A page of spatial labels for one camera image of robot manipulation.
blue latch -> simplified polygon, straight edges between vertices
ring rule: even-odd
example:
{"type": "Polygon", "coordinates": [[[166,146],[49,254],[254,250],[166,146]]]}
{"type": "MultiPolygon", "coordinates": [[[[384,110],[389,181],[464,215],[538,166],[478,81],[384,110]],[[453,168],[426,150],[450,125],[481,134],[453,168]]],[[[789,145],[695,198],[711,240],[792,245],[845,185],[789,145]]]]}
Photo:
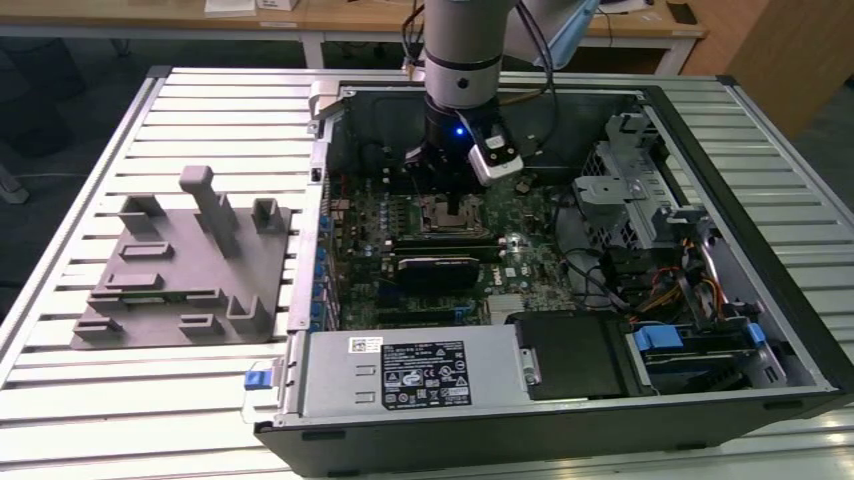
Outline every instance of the blue latch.
{"type": "Polygon", "coordinates": [[[242,377],[242,389],[269,390],[272,388],[272,370],[249,370],[242,377]]]}
{"type": "Polygon", "coordinates": [[[641,327],[633,333],[637,350],[644,352],[653,348],[681,348],[681,337],[672,325],[652,325],[641,327]]]}
{"type": "Polygon", "coordinates": [[[747,333],[749,333],[749,339],[756,347],[764,344],[764,332],[757,323],[747,324],[747,333]]]}

aluminum extrusion table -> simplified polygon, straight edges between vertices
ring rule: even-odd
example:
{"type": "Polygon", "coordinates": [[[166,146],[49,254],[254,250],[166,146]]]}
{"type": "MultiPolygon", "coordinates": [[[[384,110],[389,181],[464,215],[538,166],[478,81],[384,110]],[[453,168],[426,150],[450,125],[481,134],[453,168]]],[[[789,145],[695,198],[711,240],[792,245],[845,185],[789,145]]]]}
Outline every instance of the aluminum extrusion table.
{"type": "MultiPolygon", "coordinates": [[[[217,172],[213,187],[234,207],[273,196],[298,210],[313,149],[310,83],[405,79],[392,71],[154,70],[161,76],[145,80],[0,328],[0,470],[9,470],[9,478],[297,478],[240,415],[242,372],[284,353],[286,312],[276,318],[276,341],[265,345],[73,351],[71,327],[122,229],[114,214],[125,195],[154,193],[162,206],[189,207],[177,176],[183,165],[201,163],[217,172]]],[[[541,77],[505,74],[504,81],[541,77]]],[[[664,89],[854,354],[854,216],[740,89],[713,78],[572,75],[557,83],[651,83],[664,89]]],[[[675,177],[696,201],[687,178],[679,171],[675,177]]],[[[290,301],[300,221],[296,213],[281,307],[290,301]]],[[[272,411],[272,392],[257,400],[272,411]]],[[[717,448],[393,478],[849,478],[852,445],[848,408],[771,425],[717,448]]]]}

